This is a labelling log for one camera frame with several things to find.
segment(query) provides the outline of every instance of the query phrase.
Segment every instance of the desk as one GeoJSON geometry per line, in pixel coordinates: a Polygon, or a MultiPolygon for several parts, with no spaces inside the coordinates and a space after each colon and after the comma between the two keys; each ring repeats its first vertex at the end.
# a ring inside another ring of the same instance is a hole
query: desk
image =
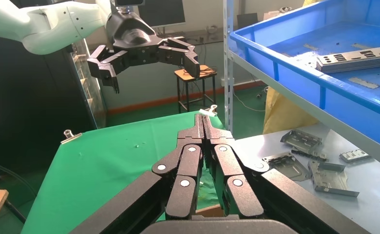
{"type": "MultiPolygon", "coordinates": [[[[348,188],[360,194],[355,198],[316,192],[310,179],[296,183],[367,231],[380,234],[380,163],[372,158],[355,164],[346,164],[339,159],[339,154],[357,149],[355,145],[323,124],[299,129],[323,139],[322,152],[327,155],[330,163],[346,165],[348,188]]],[[[266,156],[290,151],[291,146],[280,142],[281,137],[288,132],[281,131],[240,139],[236,141],[236,146],[249,159],[260,160],[266,156]]],[[[308,158],[298,155],[295,157],[307,167],[308,158]]]]}
{"type": "MultiPolygon", "coordinates": [[[[83,133],[60,145],[21,234],[65,234],[176,147],[190,112],[83,133]]],[[[210,118],[216,128],[219,118],[210,118]]],[[[204,170],[198,208],[217,204],[204,170]]]]}

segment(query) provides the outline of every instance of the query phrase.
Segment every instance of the yellow plastic sheet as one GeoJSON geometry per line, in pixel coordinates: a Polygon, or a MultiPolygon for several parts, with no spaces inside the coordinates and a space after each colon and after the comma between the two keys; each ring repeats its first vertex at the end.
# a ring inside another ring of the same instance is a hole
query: yellow plastic sheet
{"type": "MultiPolygon", "coordinates": [[[[305,0],[304,6],[320,0],[305,0]]],[[[263,134],[313,125],[319,122],[295,103],[269,87],[263,134]]]]}

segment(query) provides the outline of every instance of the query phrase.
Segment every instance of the blue tray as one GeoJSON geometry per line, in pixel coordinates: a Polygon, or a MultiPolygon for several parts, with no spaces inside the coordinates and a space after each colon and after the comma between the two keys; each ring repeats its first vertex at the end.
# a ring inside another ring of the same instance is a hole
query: blue tray
{"type": "Polygon", "coordinates": [[[380,143],[380,68],[330,76],[312,68],[318,55],[380,47],[380,0],[326,0],[237,30],[230,38],[237,55],[380,143]],[[353,83],[353,77],[379,87],[353,83]]]}

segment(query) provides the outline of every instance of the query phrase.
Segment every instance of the bar stool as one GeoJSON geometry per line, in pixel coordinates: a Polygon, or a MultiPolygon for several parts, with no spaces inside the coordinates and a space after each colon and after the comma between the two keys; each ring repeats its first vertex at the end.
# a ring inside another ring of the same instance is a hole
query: bar stool
{"type": "Polygon", "coordinates": [[[193,82],[196,79],[192,76],[190,76],[184,69],[177,70],[174,72],[174,74],[177,77],[177,97],[178,97],[178,113],[181,113],[181,107],[183,107],[187,112],[190,112],[190,103],[197,102],[203,100],[203,106],[206,106],[206,98],[211,101],[213,104],[216,104],[216,84],[215,84],[215,77],[217,75],[217,72],[213,69],[207,67],[206,65],[200,65],[200,78],[203,83],[203,96],[198,99],[189,100],[189,82],[193,82]],[[213,99],[211,99],[209,96],[206,95],[205,90],[205,79],[212,78],[213,82],[213,99]],[[186,86],[186,102],[182,102],[180,100],[180,80],[184,82],[186,86]]]}

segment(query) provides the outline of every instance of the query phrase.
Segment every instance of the green table cover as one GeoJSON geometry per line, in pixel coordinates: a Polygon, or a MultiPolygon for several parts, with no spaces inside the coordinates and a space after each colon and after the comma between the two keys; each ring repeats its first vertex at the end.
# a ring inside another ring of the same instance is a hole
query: green table cover
{"type": "MultiPolygon", "coordinates": [[[[83,133],[59,147],[21,234],[65,234],[175,149],[177,132],[194,126],[197,112],[83,133]]],[[[223,128],[212,117],[216,128],[223,128]]],[[[217,204],[208,171],[198,209],[217,204]]]]}

